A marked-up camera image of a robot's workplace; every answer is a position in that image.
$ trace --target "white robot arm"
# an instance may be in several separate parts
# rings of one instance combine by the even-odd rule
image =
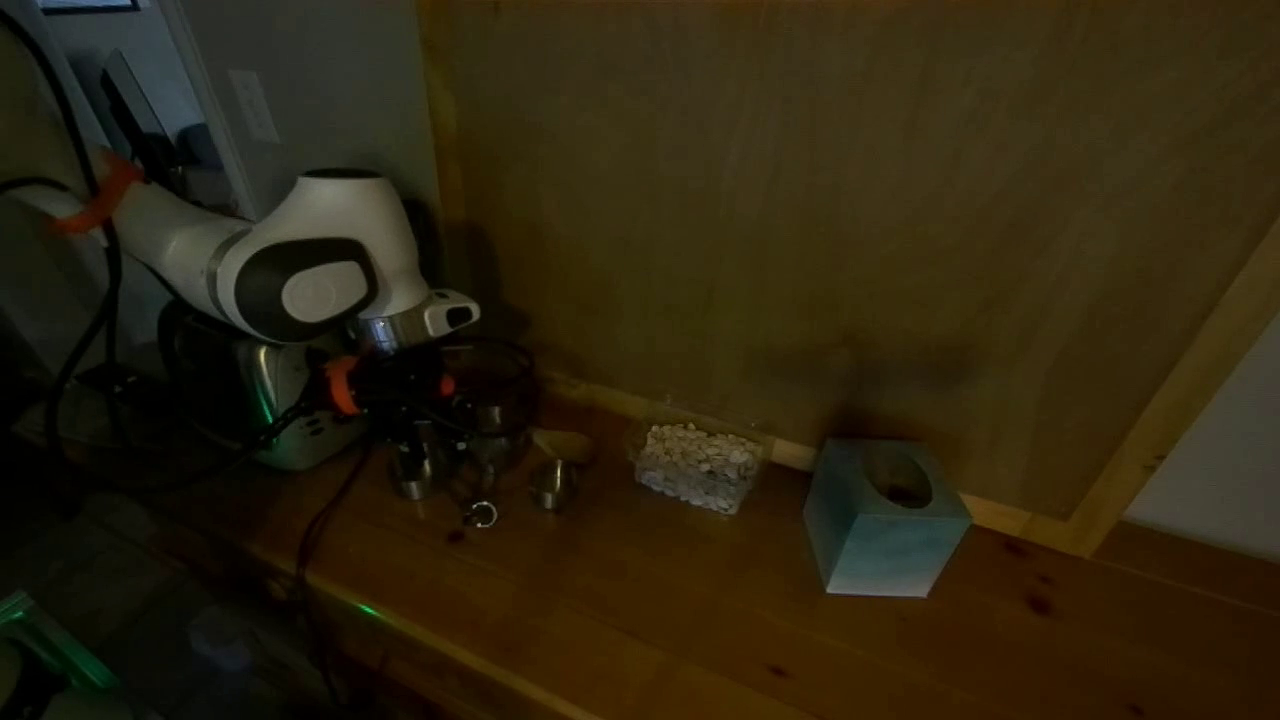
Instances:
[[[475,299],[426,287],[385,178],[309,172],[261,226],[131,183],[113,219],[174,297],[261,339],[309,339],[357,316],[373,349],[397,353],[478,322]]]

